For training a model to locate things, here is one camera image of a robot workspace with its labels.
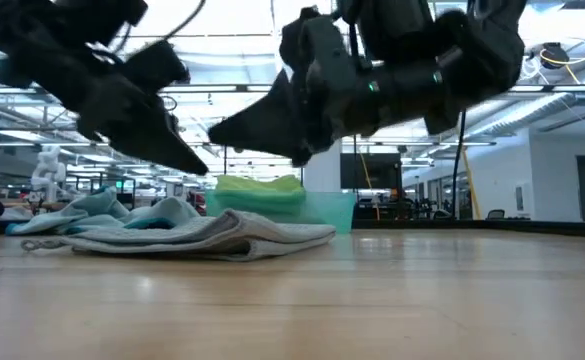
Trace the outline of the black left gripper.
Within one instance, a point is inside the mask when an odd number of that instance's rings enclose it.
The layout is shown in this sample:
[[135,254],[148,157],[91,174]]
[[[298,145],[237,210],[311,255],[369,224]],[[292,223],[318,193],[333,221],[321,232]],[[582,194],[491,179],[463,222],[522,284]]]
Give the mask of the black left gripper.
[[123,70],[83,85],[69,108],[78,113],[77,129],[89,139],[105,136],[127,156],[205,175],[207,165],[178,134],[176,118],[158,95],[172,82],[171,73]]

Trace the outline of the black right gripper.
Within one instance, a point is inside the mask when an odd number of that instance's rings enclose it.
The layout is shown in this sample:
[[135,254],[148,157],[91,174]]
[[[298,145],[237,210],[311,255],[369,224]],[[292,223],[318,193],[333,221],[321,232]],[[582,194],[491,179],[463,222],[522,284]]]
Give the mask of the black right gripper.
[[211,142],[289,158],[302,167],[337,139],[370,134],[440,108],[447,97],[429,14],[360,14],[345,44],[332,17],[306,20],[268,93],[212,126]]

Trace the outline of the bright green microfiber towel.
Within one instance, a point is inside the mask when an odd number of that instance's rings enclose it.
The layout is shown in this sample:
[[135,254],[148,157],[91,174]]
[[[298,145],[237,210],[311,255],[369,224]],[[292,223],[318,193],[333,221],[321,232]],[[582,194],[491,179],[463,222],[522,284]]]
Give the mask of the bright green microfiber towel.
[[271,181],[221,175],[208,195],[209,205],[255,213],[294,213],[305,201],[306,191],[294,175]]

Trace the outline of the light blue microfiber towel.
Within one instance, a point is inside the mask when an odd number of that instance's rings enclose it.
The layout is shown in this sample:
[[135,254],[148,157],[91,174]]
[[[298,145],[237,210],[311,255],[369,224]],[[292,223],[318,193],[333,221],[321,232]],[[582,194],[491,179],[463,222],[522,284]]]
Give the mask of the light blue microfiber towel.
[[171,229],[200,217],[179,197],[168,197],[151,206],[128,210],[112,187],[73,200],[63,209],[34,216],[26,223],[11,224],[8,236],[51,233],[71,235],[97,228]]

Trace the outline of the light grey microfiber towel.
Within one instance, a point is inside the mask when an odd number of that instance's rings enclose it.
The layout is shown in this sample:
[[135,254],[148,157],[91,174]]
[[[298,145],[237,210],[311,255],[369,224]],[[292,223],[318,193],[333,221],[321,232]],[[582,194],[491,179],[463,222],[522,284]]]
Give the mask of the light grey microfiber towel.
[[325,224],[275,223],[258,214],[226,210],[197,217],[171,229],[98,226],[45,240],[24,238],[25,251],[58,249],[111,255],[174,255],[224,261],[253,261],[327,244],[336,228]]

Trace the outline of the teal plastic bin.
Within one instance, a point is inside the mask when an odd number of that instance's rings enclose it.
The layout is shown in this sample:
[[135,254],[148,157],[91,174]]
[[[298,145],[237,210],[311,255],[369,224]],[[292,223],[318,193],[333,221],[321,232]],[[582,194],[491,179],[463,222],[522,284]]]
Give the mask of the teal plastic bin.
[[227,209],[256,213],[273,222],[326,224],[338,234],[351,231],[356,197],[341,192],[208,190],[205,193],[208,216]]

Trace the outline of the red background object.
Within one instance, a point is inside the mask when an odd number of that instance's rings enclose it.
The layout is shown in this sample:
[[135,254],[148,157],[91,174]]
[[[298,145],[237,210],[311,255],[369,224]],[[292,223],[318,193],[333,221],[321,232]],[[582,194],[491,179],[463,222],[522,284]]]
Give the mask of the red background object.
[[206,201],[203,194],[189,191],[187,194],[187,201],[199,215],[201,216],[207,215]]

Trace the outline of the white building column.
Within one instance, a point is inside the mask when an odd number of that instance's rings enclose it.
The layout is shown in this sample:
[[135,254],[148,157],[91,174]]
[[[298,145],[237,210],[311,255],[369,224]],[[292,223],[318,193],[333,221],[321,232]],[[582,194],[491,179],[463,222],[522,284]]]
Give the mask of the white building column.
[[327,151],[315,154],[303,170],[303,186],[309,192],[340,192],[342,144],[337,140]]

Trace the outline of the black wall monitor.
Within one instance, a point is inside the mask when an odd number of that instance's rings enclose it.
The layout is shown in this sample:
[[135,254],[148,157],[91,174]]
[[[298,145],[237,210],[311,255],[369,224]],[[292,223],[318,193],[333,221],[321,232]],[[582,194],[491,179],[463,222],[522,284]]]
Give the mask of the black wall monitor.
[[401,158],[395,153],[342,153],[342,189],[398,189]]

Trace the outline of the black metal table frame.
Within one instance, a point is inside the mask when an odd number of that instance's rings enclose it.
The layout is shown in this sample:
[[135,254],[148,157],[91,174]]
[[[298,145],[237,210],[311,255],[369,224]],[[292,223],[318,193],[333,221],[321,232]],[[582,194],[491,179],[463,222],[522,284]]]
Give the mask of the black metal table frame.
[[[555,234],[585,237],[585,223],[543,222],[517,219],[488,220],[418,220],[418,221],[372,221],[355,219],[344,230],[495,230],[524,233]],[[241,214],[227,214],[223,217],[197,217],[182,223],[156,218],[136,220],[130,223],[117,222],[101,217],[72,221],[66,224],[38,224],[34,221],[0,221],[0,233],[7,236],[88,236],[98,241],[114,241],[119,233],[139,231],[147,238],[154,230],[170,233],[211,237],[219,234],[228,236],[247,235],[274,239],[277,237],[309,236],[318,238],[339,230],[326,224],[275,223],[265,218],[246,218]]]

